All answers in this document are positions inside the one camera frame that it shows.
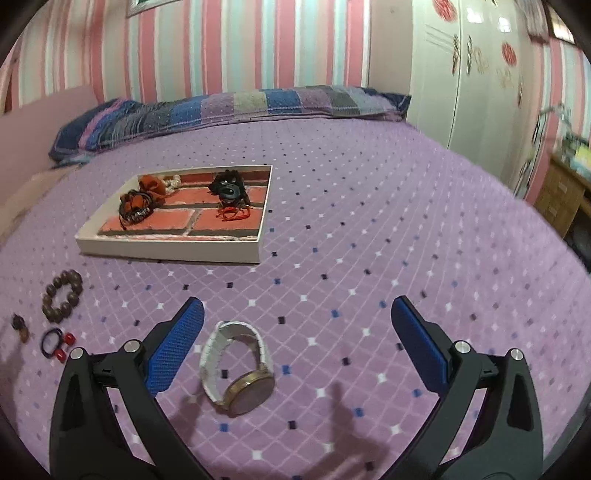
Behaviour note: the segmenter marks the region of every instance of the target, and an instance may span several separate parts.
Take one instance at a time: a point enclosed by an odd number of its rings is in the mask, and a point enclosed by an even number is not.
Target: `beaded bracelet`
[[[70,284],[72,288],[66,297],[67,301],[63,301],[59,308],[53,308],[53,297],[56,296],[57,290],[67,284]],[[64,318],[68,318],[72,314],[72,308],[80,303],[82,276],[76,270],[64,270],[53,278],[52,283],[47,285],[45,291],[41,311],[49,323],[61,323]]]

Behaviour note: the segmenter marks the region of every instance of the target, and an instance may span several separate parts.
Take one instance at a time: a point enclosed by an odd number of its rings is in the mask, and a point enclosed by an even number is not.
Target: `blue gripper pad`
[[[394,300],[391,316],[392,325],[426,389],[439,395],[446,393],[449,388],[448,364],[425,329],[424,320],[402,297]]]
[[[148,361],[145,384],[152,395],[170,387],[192,344],[203,327],[205,309],[194,299],[173,325]]]

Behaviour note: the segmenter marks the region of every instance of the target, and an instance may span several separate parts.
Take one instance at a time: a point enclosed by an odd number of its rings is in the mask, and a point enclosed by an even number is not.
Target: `diamond pattern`
[[[260,265],[78,254],[74,234],[121,179],[140,170],[250,163],[274,166]],[[334,468],[312,469],[323,459],[334,466],[349,457],[364,478],[378,479],[436,401],[391,326],[389,305],[398,295],[478,351],[524,350],[546,452],[591,381],[591,284],[578,260],[498,182],[403,123],[254,122],[104,153],[60,182],[2,246],[5,320],[21,314],[39,338],[49,327],[40,293],[64,268],[77,269],[86,288],[63,328],[91,353],[141,339],[188,296],[201,299],[204,331],[157,398],[215,478],[335,478]],[[214,410],[198,378],[202,343],[218,321],[232,319],[263,334],[277,383],[265,404],[234,419]],[[11,329],[0,329],[0,347],[2,371],[10,372],[0,378],[0,403],[47,466],[62,370],[36,348],[21,347]],[[233,343],[219,366],[219,388],[254,366],[252,351]],[[124,405],[117,391],[109,394]],[[476,395],[470,412],[478,402]],[[147,460],[125,408],[116,415],[133,454]],[[297,428],[289,428],[291,421]],[[450,454],[461,451],[473,422],[468,415]],[[348,449],[358,455],[346,455]]]

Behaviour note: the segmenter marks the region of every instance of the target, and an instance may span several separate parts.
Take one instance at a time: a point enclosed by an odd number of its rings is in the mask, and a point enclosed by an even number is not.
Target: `window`
[[[569,28],[562,21],[562,19],[558,16],[558,14],[554,11],[554,9],[548,4],[546,4],[546,8],[548,12],[548,30],[550,31],[550,34],[560,40],[576,44],[576,42],[574,41],[573,34],[570,32]]]
[[[131,17],[132,15],[139,14],[140,12],[144,12],[150,8],[176,1],[177,0],[129,0],[127,16]]]

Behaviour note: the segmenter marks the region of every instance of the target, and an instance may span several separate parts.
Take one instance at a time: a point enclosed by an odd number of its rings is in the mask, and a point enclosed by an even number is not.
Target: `bracelet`
[[[51,352],[48,352],[47,350],[45,350],[45,340],[50,335],[57,335],[57,343],[53,350]],[[59,328],[52,328],[51,330],[46,331],[41,337],[41,353],[47,359],[51,359],[55,356],[61,363],[63,363],[66,361],[66,353],[61,348],[61,346],[64,343],[66,343],[69,346],[72,346],[74,345],[74,343],[76,343],[76,337],[74,337],[74,335],[72,335],[69,332],[67,332],[64,335]]]
[[[56,296],[57,290],[63,285],[70,284],[72,291],[67,295],[67,301],[63,301],[59,308],[53,308],[53,297]],[[49,320],[49,323],[61,323],[64,318],[68,318],[72,314],[72,308],[80,303],[80,295],[82,294],[82,276],[76,270],[62,271],[61,274],[56,275],[53,281],[47,285],[46,294],[43,295],[43,305],[41,311],[43,315]]]

